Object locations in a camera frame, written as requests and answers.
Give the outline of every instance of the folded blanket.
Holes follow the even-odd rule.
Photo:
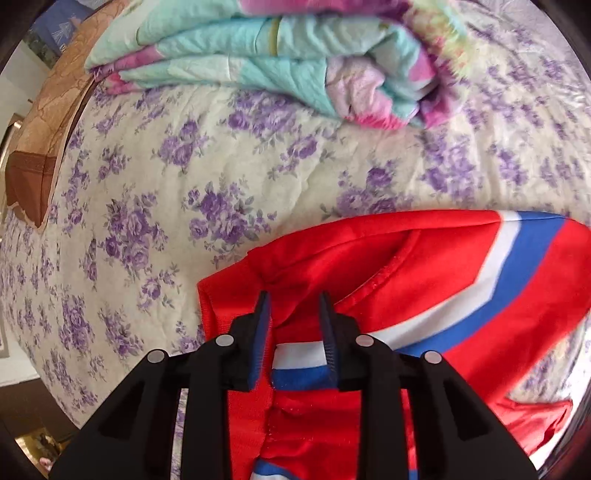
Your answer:
[[[137,0],[85,64],[114,94],[219,82],[382,129],[449,119],[469,65],[445,0]]]

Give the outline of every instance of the silver screw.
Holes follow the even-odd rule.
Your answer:
[[[355,339],[355,343],[359,346],[372,346],[374,344],[374,339],[369,335],[359,335]]]
[[[148,362],[151,364],[159,364],[164,360],[164,352],[162,350],[152,350],[148,354]]]
[[[216,338],[216,343],[219,346],[230,346],[234,343],[234,337],[232,335],[220,335]]]
[[[425,353],[425,360],[430,364],[437,365],[441,363],[442,358],[440,353],[430,350]]]

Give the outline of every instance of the brown fabric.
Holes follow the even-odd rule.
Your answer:
[[[113,0],[84,21],[9,145],[6,169],[8,206],[41,227],[52,195],[53,175],[61,163],[64,136],[72,133],[93,88],[84,62],[96,40],[130,0]]]

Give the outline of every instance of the red fabric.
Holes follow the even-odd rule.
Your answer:
[[[320,338],[318,298],[323,290],[336,310],[355,317],[364,332],[379,329],[384,319],[394,325],[424,312],[474,282],[498,229],[496,212],[408,212],[341,220],[284,236],[199,282],[208,339],[227,332],[236,316],[251,312],[261,290],[271,293],[264,378],[255,392],[230,395],[234,478],[248,479],[259,456],[304,480],[354,478],[359,394],[274,391],[269,381],[274,345]],[[501,402],[501,420],[528,448],[562,425],[556,415],[564,406],[548,407],[542,421],[537,406],[511,408],[502,397],[588,311],[590,247],[589,230],[565,220],[521,295],[445,354],[490,406]],[[529,424],[532,414],[535,422]],[[413,467],[412,441],[410,446]]]

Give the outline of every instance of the mattress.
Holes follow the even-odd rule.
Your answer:
[[[429,131],[363,130],[218,86],[108,96],[69,139],[43,233],[9,212],[0,311],[79,426],[151,349],[203,342],[196,283],[281,235],[397,210],[561,213],[591,225],[591,95],[565,52],[471,2],[464,110]],[[516,386],[588,384],[589,322]]]

